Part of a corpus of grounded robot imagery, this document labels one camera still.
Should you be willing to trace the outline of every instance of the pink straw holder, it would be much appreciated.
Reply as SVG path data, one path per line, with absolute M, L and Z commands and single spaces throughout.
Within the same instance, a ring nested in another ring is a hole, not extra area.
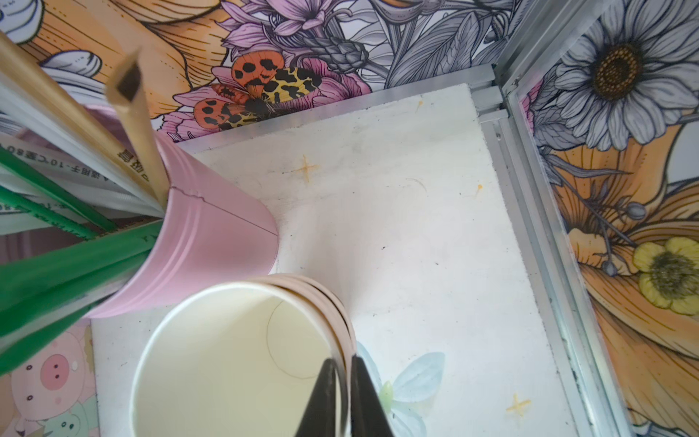
M 266 275 L 277 256 L 277 226 L 260 201 L 155 135 L 171 184 L 163 227 L 136 275 L 87 317 L 179 303 L 216 284 Z

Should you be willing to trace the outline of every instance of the yellow flower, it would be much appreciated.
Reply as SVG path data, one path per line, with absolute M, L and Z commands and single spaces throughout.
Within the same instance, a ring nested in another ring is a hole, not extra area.
M 699 314 L 699 243 L 686 237 L 673 237 L 665 247 L 643 243 L 633 253 L 633 263 L 644 272 L 638 285 L 650 303 Z

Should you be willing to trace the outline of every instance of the spotted wing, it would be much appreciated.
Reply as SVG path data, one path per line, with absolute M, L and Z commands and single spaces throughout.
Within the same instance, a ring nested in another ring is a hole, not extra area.
M 250 99 L 250 93 L 230 85 L 215 83 L 211 85 L 211 88 L 216 94 L 220 95 L 221 97 L 225 97 L 238 105 L 244 105 L 245 102 Z
M 267 103 L 284 103 L 314 92 L 321 78 L 310 70 L 290 67 L 279 69 L 264 86 L 262 99 Z
M 194 106 L 196 123 L 206 129 L 233 129 L 258 121 L 243 105 L 219 99 L 204 99 Z
M 284 68 L 284 57 L 273 50 L 260 50 L 236 59 L 231 67 L 233 79 L 245 89 L 263 87 L 277 70 Z
M 221 125 L 221 129 L 227 131 L 228 129 L 233 129 L 234 127 L 245 126 L 246 124 L 257 123 L 260 121 L 260 117 L 251 113 L 248 110 L 244 110 L 241 113 L 233 115 L 228 122 Z

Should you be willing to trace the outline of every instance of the pig illustration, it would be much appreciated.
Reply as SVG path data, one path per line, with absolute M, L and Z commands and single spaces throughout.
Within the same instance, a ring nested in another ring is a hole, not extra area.
M 36 422 L 64 414 L 78 402 L 85 385 L 85 356 L 78 338 L 64 332 L 11 375 L 12 395 L 20 418 L 20 436 L 38 428 Z

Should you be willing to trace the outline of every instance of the cup rim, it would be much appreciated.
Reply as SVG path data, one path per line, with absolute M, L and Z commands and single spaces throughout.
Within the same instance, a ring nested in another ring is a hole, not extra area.
M 131 384 L 131 395 L 129 396 L 129 427 L 131 429 L 132 436 L 138 437 L 138 434 L 136 433 L 136 396 L 140 386 L 143 368 L 145 367 L 145 362 L 150 356 L 155 343 L 160 338 L 163 331 L 175 317 L 182 313 L 193 302 L 203 299 L 211 294 L 233 291 L 240 288 L 253 289 L 270 294 L 274 297 L 282 299 L 290 305 L 293 305 L 309 319 L 313 327 L 316 328 L 316 330 L 322 335 L 323 339 L 328 344 L 331 357 L 335 359 L 335 361 L 338 361 L 338 358 L 340 358 L 341 360 L 338 362 L 344 362 L 343 349 L 340 346 L 339 338 L 336 337 L 329 320 L 325 318 L 320 309 L 316 308 L 307 299 L 302 299 L 303 297 L 300 294 L 291 292 L 290 290 L 286 290 L 277 285 L 255 282 L 253 280 L 223 282 L 222 284 L 213 285 L 189 296 L 184 301 L 177 304 L 158 324 L 158 326 L 153 330 L 151 336 L 148 338 L 148 342 L 143 348 L 143 352 L 138 359 L 138 365 L 136 366 L 136 372 L 134 373 L 134 380 Z M 345 407 L 349 408 L 347 398 L 342 399 L 342 403 L 344 404 L 342 405 L 343 410 L 346 410 Z

